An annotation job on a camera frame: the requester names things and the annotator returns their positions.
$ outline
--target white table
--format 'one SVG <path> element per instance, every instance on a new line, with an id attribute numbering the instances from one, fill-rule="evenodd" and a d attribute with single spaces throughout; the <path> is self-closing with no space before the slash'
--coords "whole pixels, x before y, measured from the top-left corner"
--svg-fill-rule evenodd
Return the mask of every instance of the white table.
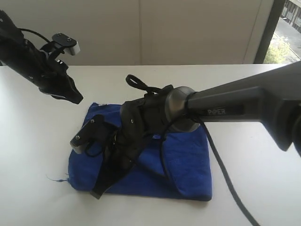
<path id="1" fill-rule="evenodd" d="M 143 92 L 129 87 L 132 73 L 148 85 L 172 83 L 203 90 L 277 65 L 72 66 L 84 96 L 80 105 L 58 101 L 7 67 L 0 68 L 0 225 L 2 226 L 248 226 L 210 152 L 213 199 L 180 201 L 124 195 L 96 200 L 66 178 L 70 139 L 92 102 L 122 104 Z M 259 123 L 208 123 L 237 193 L 262 226 L 301 224 L 301 158 L 278 149 Z"/>

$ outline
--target blue cloth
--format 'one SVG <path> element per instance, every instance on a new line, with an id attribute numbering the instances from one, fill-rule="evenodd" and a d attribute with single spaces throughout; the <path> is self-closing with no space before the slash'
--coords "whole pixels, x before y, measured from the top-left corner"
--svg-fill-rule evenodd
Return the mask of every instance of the blue cloth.
<path id="1" fill-rule="evenodd" d="M 93 103 L 84 124 L 96 114 L 102 114 L 106 122 L 120 126 L 120 105 L 98 105 Z M 160 198 L 209 201 L 212 197 L 212 183 L 206 135 L 202 128 L 192 133 L 168 134 L 164 142 L 164 160 L 170 176 L 166 180 L 159 158 L 159 140 L 152 142 L 140 155 L 138 162 L 156 172 L 135 166 L 122 180 L 114 184 L 107 193 L 142 195 Z M 100 144 L 89 150 L 97 153 Z M 103 157 L 88 157 L 85 153 L 69 157 L 68 181 L 73 188 L 91 191 L 95 185 Z"/>

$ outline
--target white wall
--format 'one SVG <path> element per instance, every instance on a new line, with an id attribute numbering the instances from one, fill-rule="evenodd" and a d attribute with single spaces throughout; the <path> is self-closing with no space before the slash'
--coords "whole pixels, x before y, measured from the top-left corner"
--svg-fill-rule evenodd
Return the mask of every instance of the white wall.
<path id="1" fill-rule="evenodd" d="M 18 27 L 63 32 L 70 65 L 252 63 L 273 0 L 1 0 Z M 27 35 L 37 46 L 43 41 Z"/>

